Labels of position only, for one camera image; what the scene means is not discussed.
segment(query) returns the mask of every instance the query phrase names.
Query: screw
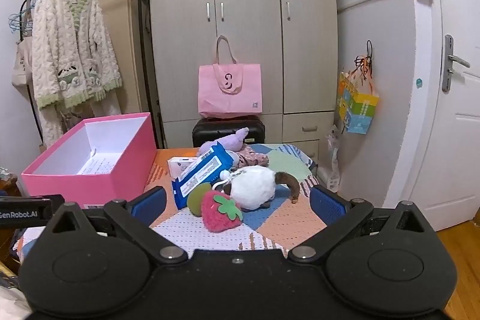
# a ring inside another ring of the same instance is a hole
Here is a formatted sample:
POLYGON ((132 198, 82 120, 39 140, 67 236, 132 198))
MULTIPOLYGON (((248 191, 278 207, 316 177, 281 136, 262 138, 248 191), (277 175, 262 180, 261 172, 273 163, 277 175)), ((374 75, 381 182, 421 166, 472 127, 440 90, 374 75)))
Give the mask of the screw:
POLYGON ((160 250, 160 256, 165 259, 176 259, 180 258, 185 251, 177 246, 168 246, 160 250))
POLYGON ((300 259, 309 259, 313 258, 317 251, 309 246, 298 246, 292 250, 292 254, 300 259))

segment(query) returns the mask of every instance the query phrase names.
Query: green leaf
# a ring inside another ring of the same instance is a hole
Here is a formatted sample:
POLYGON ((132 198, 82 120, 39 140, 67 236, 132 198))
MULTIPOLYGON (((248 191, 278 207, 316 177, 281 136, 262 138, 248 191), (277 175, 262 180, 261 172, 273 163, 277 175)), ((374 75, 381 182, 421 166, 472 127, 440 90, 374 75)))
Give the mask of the green leaf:
POLYGON ((237 208, 233 199, 226 199, 225 197, 217 194, 213 197, 213 200, 220 204, 218 206, 219 213, 226 214, 231 221, 234 221, 237 216, 240 221, 243 220, 242 211, 237 208))

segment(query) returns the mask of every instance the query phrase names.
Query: wardrobe door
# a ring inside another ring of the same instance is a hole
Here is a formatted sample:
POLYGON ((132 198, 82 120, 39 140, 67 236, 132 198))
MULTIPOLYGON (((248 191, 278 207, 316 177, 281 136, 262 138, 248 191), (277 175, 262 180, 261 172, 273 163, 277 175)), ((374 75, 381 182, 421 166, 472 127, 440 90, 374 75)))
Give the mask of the wardrobe door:
MULTIPOLYGON (((218 34, 241 63, 260 63, 263 114, 283 112, 280 0, 215 0, 218 34)), ((229 60, 221 45, 220 62, 229 60)))
POLYGON ((335 110, 337 1, 282 0, 284 112, 335 110))
POLYGON ((200 118, 198 67, 212 63, 216 38, 214 0, 150 0, 150 5, 162 120, 200 118))

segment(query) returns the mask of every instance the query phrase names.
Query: drawer handle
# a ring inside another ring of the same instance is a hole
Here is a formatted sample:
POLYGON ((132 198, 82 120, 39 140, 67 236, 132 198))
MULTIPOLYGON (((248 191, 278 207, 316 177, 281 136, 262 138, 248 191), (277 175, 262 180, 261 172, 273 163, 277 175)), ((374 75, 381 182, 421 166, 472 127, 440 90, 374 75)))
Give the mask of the drawer handle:
POLYGON ((301 129, 304 131, 304 132, 316 132, 318 127, 311 127, 311 128, 306 128, 306 127, 301 127, 301 129))

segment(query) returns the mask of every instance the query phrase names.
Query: canvas tote bag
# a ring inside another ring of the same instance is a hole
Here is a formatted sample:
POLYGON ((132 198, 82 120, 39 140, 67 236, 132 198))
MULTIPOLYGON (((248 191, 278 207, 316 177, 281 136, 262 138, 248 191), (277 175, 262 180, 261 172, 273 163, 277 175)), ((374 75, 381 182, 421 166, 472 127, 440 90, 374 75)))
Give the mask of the canvas tote bag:
POLYGON ((203 117, 233 118, 262 112, 260 64, 241 64, 232 55, 225 36, 217 38, 212 65, 201 65, 198 72, 198 113, 203 117), (233 64, 220 64, 218 45, 226 41, 233 64))
POLYGON ((17 55, 13 65, 11 83, 16 87, 26 86, 32 81, 32 33, 25 30, 27 22, 32 20, 30 0, 27 0, 22 19, 23 41, 17 44, 17 55))

